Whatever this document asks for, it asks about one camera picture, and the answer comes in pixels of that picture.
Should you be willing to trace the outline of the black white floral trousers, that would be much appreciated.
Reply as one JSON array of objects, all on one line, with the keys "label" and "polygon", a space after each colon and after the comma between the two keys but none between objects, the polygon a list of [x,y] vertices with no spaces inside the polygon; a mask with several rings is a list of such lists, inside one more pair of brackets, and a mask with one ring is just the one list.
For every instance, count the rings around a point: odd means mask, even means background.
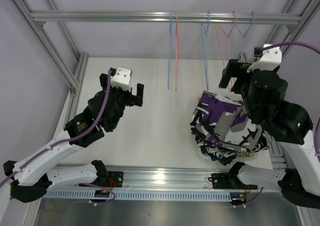
[{"label": "black white floral trousers", "polygon": [[213,112],[197,112],[192,117],[191,130],[198,146],[218,147],[236,154],[250,154],[269,149],[262,127],[253,124],[243,110],[222,112],[217,120]]}]

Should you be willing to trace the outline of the light blue wire hanger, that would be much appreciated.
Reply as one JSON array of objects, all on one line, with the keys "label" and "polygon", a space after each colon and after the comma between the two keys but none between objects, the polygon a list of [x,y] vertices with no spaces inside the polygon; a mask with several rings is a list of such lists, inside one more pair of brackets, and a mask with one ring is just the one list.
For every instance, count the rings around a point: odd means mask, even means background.
[{"label": "light blue wire hanger", "polygon": [[169,43],[168,43],[168,59],[167,59],[167,89],[170,89],[170,75],[171,75],[171,57],[173,45],[173,12],[170,12],[169,17]]},{"label": "light blue wire hanger", "polygon": [[240,61],[241,62],[243,62],[243,59],[244,59],[245,43],[246,43],[246,38],[247,38],[248,32],[250,31],[251,27],[253,26],[253,24],[256,21],[256,13],[252,12],[251,16],[252,16],[252,20],[250,22],[250,25],[244,33],[241,32],[241,30],[239,29],[238,26],[235,27],[237,29],[237,31],[239,32],[240,36],[242,37],[241,52],[240,52]]}]

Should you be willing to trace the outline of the pink wire hanger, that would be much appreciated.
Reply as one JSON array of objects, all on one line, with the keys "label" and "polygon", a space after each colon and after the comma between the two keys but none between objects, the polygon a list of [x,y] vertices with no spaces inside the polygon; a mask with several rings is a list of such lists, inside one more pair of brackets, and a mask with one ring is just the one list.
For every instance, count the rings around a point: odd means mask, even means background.
[{"label": "pink wire hanger", "polygon": [[215,32],[216,32],[216,38],[217,38],[217,42],[218,42],[218,47],[219,47],[219,52],[220,52],[220,58],[222,61],[222,65],[224,68],[226,68],[226,63],[225,60],[223,59],[224,57],[224,50],[223,50],[223,46],[222,46],[222,41],[221,41],[221,36],[225,37],[225,48],[226,48],[226,52],[227,52],[227,58],[231,59],[232,58],[232,34],[233,34],[233,30],[235,28],[235,26],[237,25],[238,22],[238,14],[236,11],[232,12],[233,15],[233,19],[232,19],[232,23],[230,25],[230,27],[225,30],[224,27],[222,25],[217,25],[215,26]]},{"label": "pink wire hanger", "polygon": [[178,89],[178,64],[179,64],[179,23],[178,12],[175,12],[175,91]]}]

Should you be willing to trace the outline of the white newspaper print trousers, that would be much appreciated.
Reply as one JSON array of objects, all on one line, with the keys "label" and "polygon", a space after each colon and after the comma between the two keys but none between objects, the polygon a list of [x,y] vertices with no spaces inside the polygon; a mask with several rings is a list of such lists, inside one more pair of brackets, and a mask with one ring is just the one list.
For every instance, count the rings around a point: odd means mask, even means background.
[{"label": "white newspaper print trousers", "polygon": [[210,156],[215,159],[235,159],[237,154],[234,151],[218,149],[213,147],[200,147],[200,151],[205,156]]}]

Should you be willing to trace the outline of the yellow-green trousers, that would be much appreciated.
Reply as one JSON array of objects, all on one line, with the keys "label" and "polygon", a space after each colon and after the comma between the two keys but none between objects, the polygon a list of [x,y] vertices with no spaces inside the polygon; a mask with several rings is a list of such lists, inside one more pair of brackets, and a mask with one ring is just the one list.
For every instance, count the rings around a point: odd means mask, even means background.
[{"label": "yellow-green trousers", "polygon": [[239,154],[237,155],[237,158],[252,158],[252,156],[249,154]]}]

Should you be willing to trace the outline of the navy blue trousers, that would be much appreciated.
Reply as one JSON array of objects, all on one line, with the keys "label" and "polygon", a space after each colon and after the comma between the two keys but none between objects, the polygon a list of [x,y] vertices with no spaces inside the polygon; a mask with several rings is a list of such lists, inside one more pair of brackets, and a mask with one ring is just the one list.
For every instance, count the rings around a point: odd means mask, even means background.
[{"label": "navy blue trousers", "polygon": [[234,160],[234,159],[215,159],[213,157],[210,157],[210,156],[205,156],[206,158],[210,158],[211,161],[218,161],[219,163],[221,163],[223,166],[226,166],[227,164],[231,164],[231,162]]}]

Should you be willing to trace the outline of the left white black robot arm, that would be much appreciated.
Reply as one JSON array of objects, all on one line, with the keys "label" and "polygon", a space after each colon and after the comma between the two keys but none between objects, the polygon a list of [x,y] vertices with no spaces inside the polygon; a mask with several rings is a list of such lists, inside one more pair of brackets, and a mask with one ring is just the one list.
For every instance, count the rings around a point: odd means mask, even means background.
[{"label": "left white black robot arm", "polygon": [[137,84],[132,94],[132,70],[118,67],[99,77],[102,90],[89,99],[87,106],[41,149],[21,161],[9,160],[3,164],[11,198],[32,202],[48,190],[64,186],[115,186],[105,164],[93,160],[84,166],[57,169],[56,165],[70,155],[88,148],[113,132],[123,117],[126,107],[142,106],[144,85]]}]

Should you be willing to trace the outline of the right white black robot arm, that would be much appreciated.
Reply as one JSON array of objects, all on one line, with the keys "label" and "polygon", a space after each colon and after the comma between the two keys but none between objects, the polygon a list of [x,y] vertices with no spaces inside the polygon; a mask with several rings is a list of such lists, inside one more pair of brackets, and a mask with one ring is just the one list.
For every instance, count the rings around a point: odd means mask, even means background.
[{"label": "right white black robot arm", "polygon": [[232,92],[244,100],[249,119],[280,142],[293,161],[294,169],[275,171],[238,162],[228,172],[228,184],[239,188],[255,184],[280,191],[291,203],[320,207],[320,161],[316,155],[313,123],[305,108],[284,100],[288,83],[272,70],[249,71],[250,64],[230,59],[222,71],[220,88],[235,78]]}]

